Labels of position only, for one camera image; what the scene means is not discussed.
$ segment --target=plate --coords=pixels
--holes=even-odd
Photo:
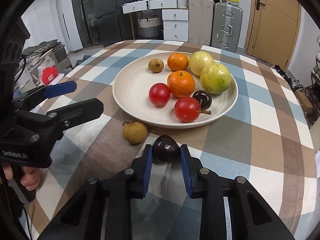
[[[167,84],[167,78],[171,69],[167,65],[167,59],[173,52],[164,52],[141,57],[125,66],[116,76],[112,93],[115,101],[121,109],[129,115],[151,125],[164,128],[191,128],[208,124],[225,115],[235,105],[238,98],[238,86],[232,76],[229,88],[220,95],[212,96],[212,105],[208,110],[211,115],[200,114],[191,123],[181,123],[174,115],[174,105],[178,98],[171,95],[169,102],[163,106],[154,106],[149,100],[149,90],[156,83]],[[191,53],[183,53],[190,58]],[[164,62],[164,68],[160,73],[153,73],[148,68],[148,63],[153,58],[159,58]],[[199,77],[193,75],[196,81],[196,89],[202,90]]]

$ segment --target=hand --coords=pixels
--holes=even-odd
[[[13,172],[10,164],[2,163],[4,174],[7,179],[13,178]],[[22,167],[23,172],[25,173],[21,178],[21,184],[26,187],[27,190],[33,190],[38,187],[40,182],[40,169],[33,167]]]

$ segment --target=red tomato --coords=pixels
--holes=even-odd
[[[154,84],[149,90],[149,99],[155,106],[165,106],[170,99],[170,88],[163,83]]]
[[[200,104],[192,97],[180,98],[174,105],[174,114],[181,122],[193,122],[200,115]]]

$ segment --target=plaid tablecloth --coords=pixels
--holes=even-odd
[[[197,128],[148,127],[144,143],[129,145],[122,122],[130,118],[112,96],[119,71],[133,60],[164,51],[208,51],[235,77],[239,97],[225,116]],[[104,103],[102,116],[65,132],[51,153],[52,165],[36,199],[27,205],[33,239],[87,181],[107,179],[130,166],[144,145],[161,134],[187,144],[204,167],[218,175],[242,175],[270,204],[296,239],[305,239],[316,204],[316,165],[311,136],[302,109],[286,81],[273,69],[228,51],[177,41],[124,41],[102,49],[62,81],[77,83],[75,92],[46,100],[34,111],[48,110],[90,98]],[[132,200],[133,239],[198,239],[201,200],[187,197],[180,167],[152,167],[143,200]],[[227,214],[228,239],[231,239]]]

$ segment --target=red box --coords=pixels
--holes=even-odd
[[[48,85],[56,76],[58,76],[57,68],[55,66],[48,67],[42,72],[41,81]]]

